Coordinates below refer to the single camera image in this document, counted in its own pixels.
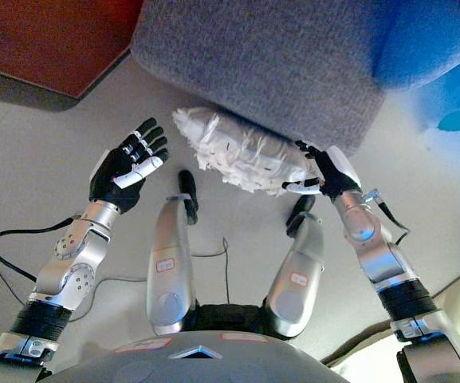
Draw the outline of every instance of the black joint cover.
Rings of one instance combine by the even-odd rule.
[[[19,312],[13,333],[57,341],[69,323],[72,311],[40,301],[28,301]]]
[[[382,306],[393,321],[437,310],[428,290],[420,280],[406,281],[379,292]]]

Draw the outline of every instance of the gray fabric ottoman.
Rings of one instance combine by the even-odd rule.
[[[382,104],[372,71],[396,3],[150,1],[132,55],[262,127],[352,154]]]

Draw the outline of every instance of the tiled floor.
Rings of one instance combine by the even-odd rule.
[[[411,227],[403,249],[426,286],[436,291],[460,274],[460,133],[424,129],[407,101],[408,94],[386,99],[352,162],[364,188],[379,187],[398,219]],[[97,277],[146,275],[155,218],[165,197],[176,192],[178,170],[189,168],[200,202],[199,224],[189,230],[192,251],[219,251],[225,236],[231,301],[259,304],[291,244],[284,221],[297,197],[250,194],[222,184],[216,172],[198,170],[193,150],[171,119],[173,109],[195,105],[206,102],[150,77],[131,58],[66,112],[0,103],[0,231],[49,226],[83,209],[88,177],[100,154],[154,116],[170,141],[171,160],[149,177],[137,208],[117,221]],[[324,220],[325,272],[309,327],[293,343],[323,357],[387,316],[344,241],[330,203],[320,198],[313,212]],[[0,251],[37,273],[59,235],[5,238]],[[199,301],[223,302],[224,259],[196,259],[194,264]],[[3,273],[20,296],[30,292],[30,282]],[[144,283],[100,285],[89,315],[64,332],[53,368],[151,336],[145,288]],[[0,333],[9,329],[18,310],[0,281]]]

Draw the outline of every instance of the wire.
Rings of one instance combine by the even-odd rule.
[[[102,282],[106,282],[106,281],[120,281],[120,282],[146,282],[147,279],[146,278],[136,278],[136,279],[133,279],[133,278],[119,278],[119,277],[107,277],[107,278],[102,278],[96,285],[95,285],[95,288],[93,289],[93,294],[92,294],[92,300],[90,301],[89,303],[89,307],[88,309],[85,311],[84,314],[82,314],[81,316],[75,318],[75,319],[71,319],[69,322],[72,323],[72,322],[77,322],[79,320],[81,320],[82,318],[84,318],[86,315],[89,314],[89,312],[92,310],[93,308],[93,303],[95,302],[95,293],[96,293],[96,289],[99,288],[100,284]]]
[[[230,288],[228,284],[228,262],[229,262],[229,257],[228,257],[228,249],[230,248],[230,244],[226,240],[225,237],[222,237],[222,248],[224,249],[223,251],[219,251],[218,253],[211,254],[211,255],[192,255],[193,258],[213,258],[213,257],[218,257],[219,255],[225,255],[226,256],[226,265],[224,267],[224,278],[226,282],[226,301],[228,304],[230,304]]]
[[[55,231],[58,229],[61,229],[62,227],[68,226],[73,222],[73,217],[68,217],[67,219],[57,223],[54,226],[51,227],[46,227],[45,229],[23,229],[23,230],[5,230],[5,231],[0,231],[0,238],[5,236],[5,235],[10,235],[10,234],[40,234],[40,233],[47,233],[49,231]],[[34,275],[28,273],[27,271],[24,271],[20,267],[15,266],[13,263],[7,261],[0,255],[0,262],[5,265],[6,267],[9,267],[13,271],[16,271],[20,275],[28,278],[30,281],[36,282],[37,277]]]
[[[193,258],[213,258],[213,257],[218,257],[218,256],[221,256],[221,255],[226,255],[226,269],[225,269],[225,273],[226,273],[226,300],[228,301],[228,304],[230,304],[230,290],[228,288],[228,249],[230,248],[230,245],[228,244],[228,241],[226,240],[225,237],[222,237],[222,247],[223,247],[223,251],[219,251],[218,253],[215,253],[215,254],[210,254],[210,255],[199,255],[199,254],[193,254],[191,257]],[[147,279],[146,278],[120,278],[120,277],[107,277],[107,278],[103,278],[101,279],[96,285],[95,285],[95,288],[93,289],[93,293],[92,293],[92,300],[90,301],[89,303],[89,306],[88,306],[88,309],[85,311],[84,314],[82,314],[81,316],[75,318],[75,319],[72,319],[70,320],[69,322],[72,323],[72,322],[77,322],[79,320],[81,320],[82,318],[84,318],[86,315],[89,314],[89,312],[91,311],[91,309],[93,308],[93,303],[95,302],[95,293],[96,293],[96,290],[99,288],[100,284],[102,282],[106,282],[106,281],[120,281],[120,282],[146,282]]]
[[[67,219],[57,223],[56,225],[54,226],[51,226],[51,227],[46,227],[44,229],[23,229],[23,230],[6,230],[6,231],[1,231],[0,232],[0,238],[2,236],[5,236],[5,235],[12,235],[12,234],[40,234],[40,233],[47,233],[49,231],[55,231],[55,230],[58,230],[58,229],[61,229],[65,226],[68,226],[69,224],[71,224],[73,221],[73,217],[68,217]],[[230,245],[228,244],[228,241],[226,240],[225,237],[222,237],[222,247],[223,247],[223,251],[219,251],[218,253],[215,253],[215,254],[210,254],[210,255],[192,255],[193,258],[213,258],[213,257],[218,257],[220,255],[226,255],[226,266],[225,266],[225,279],[226,279],[226,300],[228,302],[228,304],[230,303],[230,289],[229,289],[229,286],[228,286],[228,262],[229,262],[229,259],[228,259],[228,249],[230,248]],[[12,269],[13,271],[19,273],[20,275],[23,275],[25,276],[26,278],[28,278],[29,280],[33,281],[33,282],[36,282],[37,281],[37,278],[28,273],[27,271],[24,271],[23,269],[21,269],[20,267],[17,267],[15,266],[13,263],[7,261],[6,259],[4,259],[1,255],[0,255],[0,262],[9,267],[10,269]],[[24,305],[24,302],[15,294],[14,290],[12,289],[12,287],[10,286],[10,284],[6,281],[6,279],[3,277],[3,275],[1,274],[0,272],[0,278],[1,280],[5,283],[6,287],[8,287],[8,289],[10,290],[10,293],[12,293],[12,295],[15,297],[15,299],[17,299],[22,305]],[[98,289],[98,287],[100,286],[100,284],[102,282],[106,282],[106,281],[121,281],[121,282],[146,282],[147,279],[146,278],[136,278],[136,279],[133,279],[133,278],[119,278],[119,277],[107,277],[107,278],[103,278],[101,279],[96,285],[95,285],[95,288],[93,289],[93,294],[92,294],[92,300],[89,304],[89,307],[88,309],[86,310],[86,312],[84,314],[82,314],[80,317],[77,317],[75,319],[72,319],[70,322],[76,322],[76,321],[79,321],[81,320],[82,318],[84,318],[86,315],[88,315],[88,313],[90,312],[90,310],[93,308],[93,303],[95,301],[95,293],[96,293],[96,290]]]
[[[398,220],[396,220],[396,218],[393,216],[385,202],[378,203],[378,205],[380,207],[380,210],[383,211],[383,213],[390,219],[390,221],[392,221],[394,225],[396,225],[404,231],[404,233],[396,241],[396,246],[398,246],[399,243],[402,242],[402,240],[411,233],[411,229],[402,225]]]
[[[14,298],[17,299],[17,300],[19,301],[19,303],[21,303],[21,304],[24,306],[24,302],[17,296],[17,294],[15,294],[14,289],[12,289],[12,286],[10,286],[10,284],[9,284],[8,281],[5,279],[5,277],[3,277],[3,275],[1,274],[1,271],[0,271],[0,278],[1,278],[1,280],[5,283],[6,287],[8,287],[8,290],[10,290],[10,293],[12,293],[12,295],[14,296]]]
[[[447,285],[445,285],[441,290],[433,294],[431,296],[432,299],[437,298],[440,294],[442,294],[444,291],[449,289],[459,280],[460,280],[460,275],[456,277],[455,279],[453,279],[451,282],[449,282]],[[381,333],[385,330],[389,330],[390,328],[391,328],[391,319],[388,319],[388,320],[385,320],[379,323],[375,323],[374,325],[367,327],[366,329],[364,329],[357,335],[348,339],[345,343],[343,343],[340,347],[338,347],[336,351],[334,351],[327,357],[324,357],[323,359],[321,359],[320,362],[326,365],[327,367],[332,367],[333,363],[337,362],[341,357],[348,355],[362,341],[365,341],[366,339],[369,339],[373,335]]]

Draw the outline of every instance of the white plastic bag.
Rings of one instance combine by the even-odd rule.
[[[283,182],[313,178],[315,166],[291,141],[209,108],[178,109],[173,120],[196,151],[199,168],[248,192],[280,195]]]

